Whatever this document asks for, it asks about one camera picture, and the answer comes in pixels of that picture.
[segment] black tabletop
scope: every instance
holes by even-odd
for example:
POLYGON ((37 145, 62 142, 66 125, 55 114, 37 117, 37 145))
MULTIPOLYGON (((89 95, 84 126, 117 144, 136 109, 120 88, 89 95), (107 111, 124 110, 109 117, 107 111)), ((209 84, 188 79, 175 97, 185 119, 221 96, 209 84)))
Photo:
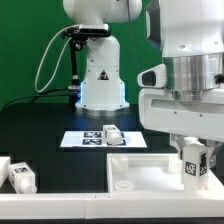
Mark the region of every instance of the black tabletop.
MULTIPOLYGON (((11 162, 26 162, 36 174, 38 193, 107 192, 106 154, 171 153, 169 135, 144 130, 139 122, 138 106, 113 117, 92 117, 76 113, 68 104, 14 104, 0 112, 0 156, 11 162), (65 131, 102 131, 103 125, 114 124, 121 131, 141 131, 147 148, 61 148, 65 131)), ((224 155, 220 152, 216 174, 222 179, 224 155)), ((0 193, 14 193, 6 181, 0 193)), ((106 223, 180 223, 172 220, 107 220, 106 223)), ((191 219, 190 223, 221 223, 220 219, 191 219)), ((57 223, 73 223, 58 220, 57 223)), ((41 223, 24 221, 21 223, 41 223)), ((94 223, 76 220, 75 223, 94 223)))

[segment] green wall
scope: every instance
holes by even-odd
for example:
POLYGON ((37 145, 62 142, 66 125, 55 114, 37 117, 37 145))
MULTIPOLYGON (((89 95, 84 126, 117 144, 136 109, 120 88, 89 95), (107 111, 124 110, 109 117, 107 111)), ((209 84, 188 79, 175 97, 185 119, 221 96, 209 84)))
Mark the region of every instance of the green wall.
MULTIPOLYGON (((161 53, 146 40, 144 8, 132 23, 134 43, 140 71, 161 62, 161 53)), ((50 39, 60 29, 72 24, 64 13, 62 0, 1 0, 0 7, 0 108, 11 99, 34 95, 34 80, 41 57, 50 39)), ((129 24, 111 24, 113 35, 121 45, 120 76, 127 83, 127 100, 138 102, 137 69, 131 48, 129 24)), ((41 73, 43 86, 51 76, 64 41, 60 38, 51 49, 41 73)), ((85 50, 78 53, 79 72, 85 73, 85 50)), ((66 50, 56 80, 51 88, 70 84, 70 59, 66 50)), ((67 102, 67 99, 48 99, 39 102, 67 102)))

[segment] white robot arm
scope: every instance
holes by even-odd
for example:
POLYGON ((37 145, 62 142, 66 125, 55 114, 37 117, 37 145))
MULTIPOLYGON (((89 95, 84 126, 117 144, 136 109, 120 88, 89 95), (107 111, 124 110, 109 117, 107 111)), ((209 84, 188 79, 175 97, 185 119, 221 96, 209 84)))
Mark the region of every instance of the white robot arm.
MULTIPOLYGON (((141 0, 63 0, 65 12, 90 32, 106 22, 128 22, 136 19, 141 0)), ((120 45, 113 36, 89 38, 87 69, 81 84, 77 109, 92 114, 112 113, 126 108, 124 83, 119 78, 120 45)))
MULTIPOLYGON (((67 15, 77 24, 124 23, 129 21, 126 0, 63 0, 67 15)), ((130 16, 137 19, 141 0, 129 0, 130 16)))
POLYGON ((144 87, 140 120, 146 129, 172 134, 183 182, 200 189, 209 157, 224 142, 224 0, 152 0, 146 19, 148 39, 162 50, 163 64, 138 76, 144 87), (209 144, 188 145, 186 136, 209 144), (195 186, 188 183, 194 177, 195 186))

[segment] printed label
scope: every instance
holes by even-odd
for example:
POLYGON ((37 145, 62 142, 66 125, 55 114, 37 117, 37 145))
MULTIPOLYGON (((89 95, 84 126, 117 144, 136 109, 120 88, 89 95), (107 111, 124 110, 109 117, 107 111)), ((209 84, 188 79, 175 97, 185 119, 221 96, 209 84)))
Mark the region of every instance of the printed label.
POLYGON ((84 139, 82 142, 83 145, 102 145, 101 139, 84 139))
POLYGON ((93 131, 87 131, 84 133, 84 138, 102 138, 101 132, 93 132, 93 131))
POLYGON ((28 169, 26 167, 16 168, 14 169, 16 173, 25 173, 28 172, 28 169))
POLYGON ((190 174, 192 176, 196 176, 196 164, 194 163, 185 163, 185 173, 190 174))

